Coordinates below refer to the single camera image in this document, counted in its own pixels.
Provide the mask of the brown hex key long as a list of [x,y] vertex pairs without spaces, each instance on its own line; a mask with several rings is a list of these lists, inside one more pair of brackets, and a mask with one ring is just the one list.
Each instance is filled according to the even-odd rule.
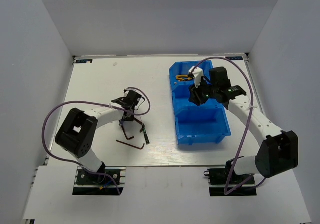
[[143,143],[142,146],[136,146],[136,145],[132,145],[132,144],[129,144],[129,143],[126,143],[126,142],[123,142],[123,141],[120,141],[120,140],[115,140],[117,143],[120,143],[120,144],[123,144],[123,145],[126,145],[126,146],[129,146],[129,147],[132,147],[134,149],[138,149],[138,150],[142,150],[145,146],[145,144]]

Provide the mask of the green black small screwdriver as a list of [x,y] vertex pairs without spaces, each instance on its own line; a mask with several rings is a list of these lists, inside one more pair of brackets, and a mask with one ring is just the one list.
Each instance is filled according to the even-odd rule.
[[146,127],[145,127],[144,124],[142,124],[141,129],[140,129],[140,132],[142,132],[143,135],[144,135],[144,137],[145,137],[145,143],[146,143],[146,144],[150,144],[150,140],[149,140],[148,134],[147,134],[147,132],[146,132]]

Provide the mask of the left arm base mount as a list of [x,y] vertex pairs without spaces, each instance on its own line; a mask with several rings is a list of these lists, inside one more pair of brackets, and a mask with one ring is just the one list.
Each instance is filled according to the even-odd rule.
[[[126,169],[124,167],[106,168],[105,173],[110,175],[118,185],[122,193],[125,185]],[[118,196],[118,190],[113,181],[106,176],[97,176],[87,173],[82,168],[78,168],[75,175],[73,195],[87,196]]]

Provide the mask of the yellow pliers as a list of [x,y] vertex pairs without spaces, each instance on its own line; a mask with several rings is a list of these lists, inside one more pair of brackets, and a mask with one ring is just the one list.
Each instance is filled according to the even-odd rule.
[[189,81],[189,80],[193,79],[189,75],[184,75],[184,74],[176,75],[175,78],[176,78],[177,81]]

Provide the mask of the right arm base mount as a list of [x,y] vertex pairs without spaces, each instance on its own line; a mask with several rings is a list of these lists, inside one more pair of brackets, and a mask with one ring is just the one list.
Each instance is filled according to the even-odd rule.
[[257,191],[254,188],[255,179],[249,174],[236,175],[233,173],[229,182],[228,190],[236,187],[238,184],[250,179],[241,187],[234,190],[229,195],[224,194],[225,185],[227,183],[228,172],[224,168],[209,168],[204,173],[204,176],[208,178],[209,182],[209,194],[210,197],[227,197],[227,196],[257,196]]

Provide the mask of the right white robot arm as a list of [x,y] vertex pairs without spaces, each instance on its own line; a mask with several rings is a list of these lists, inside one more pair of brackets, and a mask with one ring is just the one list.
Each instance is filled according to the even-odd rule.
[[231,84],[226,68],[210,69],[209,82],[203,72],[200,67],[190,68],[188,74],[194,79],[194,84],[189,87],[189,100],[201,105],[209,98],[216,99],[243,124],[248,125],[260,146],[255,156],[241,157],[225,171],[227,180],[238,183],[244,174],[261,174],[271,178],[296,168],[299,163],[299,139],[296,133],[282,130],[253,107],[246,91],[239,85]]

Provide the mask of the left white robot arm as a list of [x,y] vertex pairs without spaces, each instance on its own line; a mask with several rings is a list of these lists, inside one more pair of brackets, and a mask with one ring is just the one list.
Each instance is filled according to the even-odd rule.
[[73,108],[62,123],[55,142],[69,152],[87,170],[94,183],[105,179],[105,164],[92,150],[95,132],[98,128],[114,121],[133,121],[135,107],[143,98],[134,90],[125,90],[124,96],[112,100],[115,106],[98,107],[87,111]]

